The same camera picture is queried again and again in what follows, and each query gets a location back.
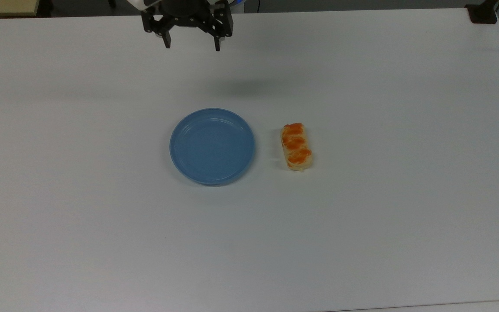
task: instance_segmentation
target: black bracket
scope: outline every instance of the black bracket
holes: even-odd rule
[[[486,0],[482,4],[467,4],[471,22],[475,24],[495,24],[498,21],[494,6],[499,0]]]
[[[155,20],[156,9],[162,14]],[[220,51],[220,42],[232,36],[232,13],[227,0],[219,0],[210,5],[207,0],[162,0],[156,7],[150,6],[141,12],[144,30],[154,32],[163,39],[165,47],[171,47],[169,30],[173,26],[197,27],[214,38],[215,50]]]

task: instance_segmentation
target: white table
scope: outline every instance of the white table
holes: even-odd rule
[[[499,24],[466,10],[0,20],[0,311],[310,312],[499,300]],[[229,109],[255,161],[168,155]],[[279,130],[315,164],[291,172]]]

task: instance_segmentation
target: robotic arm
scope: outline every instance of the robotic arm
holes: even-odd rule
[[[207,0],[128,0],[141,11],[142,23],[147,33],[154,32],[163,39],[165,47],[171,47],[168,31],[174,26],[197,27],[214,38],[215,50],[220,42],[232,36],[232,13],[228,0],[209,4]],[[154,14],[162,17],[155,20]]]

